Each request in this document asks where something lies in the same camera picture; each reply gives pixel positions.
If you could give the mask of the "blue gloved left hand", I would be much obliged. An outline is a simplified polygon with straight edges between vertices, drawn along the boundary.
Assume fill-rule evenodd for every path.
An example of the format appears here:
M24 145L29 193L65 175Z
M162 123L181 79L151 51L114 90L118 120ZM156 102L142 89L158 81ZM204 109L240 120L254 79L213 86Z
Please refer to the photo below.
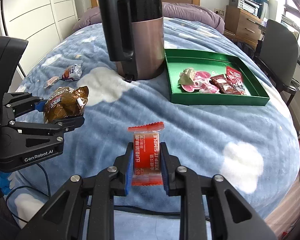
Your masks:
M8 195L11 191L9 179L11 173L0 171L0 197Z

